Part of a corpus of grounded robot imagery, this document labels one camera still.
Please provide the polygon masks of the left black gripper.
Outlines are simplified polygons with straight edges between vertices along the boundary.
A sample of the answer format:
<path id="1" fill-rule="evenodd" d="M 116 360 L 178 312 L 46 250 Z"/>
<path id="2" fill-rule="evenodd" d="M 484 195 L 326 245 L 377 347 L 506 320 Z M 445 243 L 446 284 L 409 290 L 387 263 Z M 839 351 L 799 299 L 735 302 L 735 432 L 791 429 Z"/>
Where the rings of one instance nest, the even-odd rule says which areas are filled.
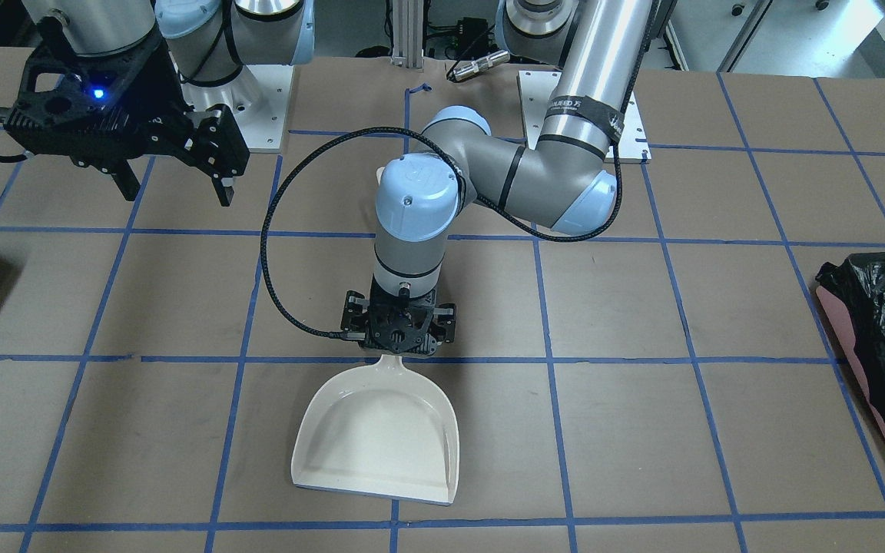
<path id="1" fill-rule="evenodd" d="M 396 296 L 373 280 L 371 295 L 349 290 L 342 308 L 341 330 L 362 349 L 391 355 L 429 357 L 456 339 L 456 305 L 438 304 L 438 291 Z"/>

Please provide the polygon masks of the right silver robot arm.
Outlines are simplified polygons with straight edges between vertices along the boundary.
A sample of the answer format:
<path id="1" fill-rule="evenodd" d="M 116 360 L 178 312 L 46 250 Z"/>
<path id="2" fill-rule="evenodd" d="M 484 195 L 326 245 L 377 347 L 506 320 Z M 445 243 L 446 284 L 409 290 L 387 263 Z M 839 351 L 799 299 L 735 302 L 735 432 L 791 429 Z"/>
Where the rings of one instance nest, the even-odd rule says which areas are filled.
<path id="1" fill-rule="evenodd" d="M 268 100 L 253 67 L 315 52 L 313 1 L 25 1 L 40 45 L 3 128 L 26 151 L 109 175 L 132 202 L 130 162 L 174 157 L 210 178 L 221 206 L 250 158 Z"/>

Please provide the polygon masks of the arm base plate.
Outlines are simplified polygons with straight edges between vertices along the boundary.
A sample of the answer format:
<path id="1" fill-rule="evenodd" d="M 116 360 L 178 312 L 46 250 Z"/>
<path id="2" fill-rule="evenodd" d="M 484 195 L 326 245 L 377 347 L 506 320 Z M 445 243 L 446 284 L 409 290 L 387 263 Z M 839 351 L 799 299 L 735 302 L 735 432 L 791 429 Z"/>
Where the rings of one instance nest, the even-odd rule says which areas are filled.
<path id="1" fill-rule="evenodd" d="M 228 83 L 217 87 L 183 84 L 186 101 L 197 110 L 227 104 L 250 153 L 278 153 L 288 119 L 295 67 L 246 65 Z"/>
<path id="2" fill-rule="evenodd" d="M 534 148 L 541 134 L 545 112 L 561 74 L 556 71 L 521 70 L 517 77 L 521 101 L 522 126 L 527 146 Z M 636 97 L 626 106 L 624 132 L 619 141 L 619 160 L 639 164 L 652 158 L 650 146 Z"/>

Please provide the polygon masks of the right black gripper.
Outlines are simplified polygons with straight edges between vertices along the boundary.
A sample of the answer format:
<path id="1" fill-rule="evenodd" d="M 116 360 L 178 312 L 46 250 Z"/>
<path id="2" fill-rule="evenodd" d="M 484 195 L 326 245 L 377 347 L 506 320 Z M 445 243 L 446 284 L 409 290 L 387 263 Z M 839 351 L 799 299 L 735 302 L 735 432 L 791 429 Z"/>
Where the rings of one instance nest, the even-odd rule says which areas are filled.
<path id="1" fill-rule="evenodd" d="M 64 35 L 43 39 L 25 63 L 5 130 L 33 154 L 63 155 L 110 175 L 126 200 L 140 189 L 130 160 L 181 154 L 189 141 L 194 166 L 230 207 L 235 177 L 250 160 L 229 106 L 187 106 L 161 35 L 99 57 L 78 55 Z"/>

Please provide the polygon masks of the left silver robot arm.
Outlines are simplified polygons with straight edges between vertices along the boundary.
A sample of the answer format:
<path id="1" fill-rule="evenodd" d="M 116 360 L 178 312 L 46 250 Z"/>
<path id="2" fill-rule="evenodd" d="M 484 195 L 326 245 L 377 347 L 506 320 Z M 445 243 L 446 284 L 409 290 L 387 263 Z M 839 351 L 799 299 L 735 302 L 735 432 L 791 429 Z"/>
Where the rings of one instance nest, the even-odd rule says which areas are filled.
<path id="1" fill-rule="evenodd" d="M 349 294 L 338 337 L 394 354 L 452 342 L 456 315 L 436 305 L 436 284 L 449 228 L 470 204 L 523 230 L 548 228 L 554 241 L 589 239 L 614 220 L 621 178 L 603 167 L 657 10 L 655 1 L 502 1 L 499 45 L 562 71 L 536 144 L 494 137 L 466 106 L 439 110 L 423 147 L 380 172 L 371 293 Z"/>

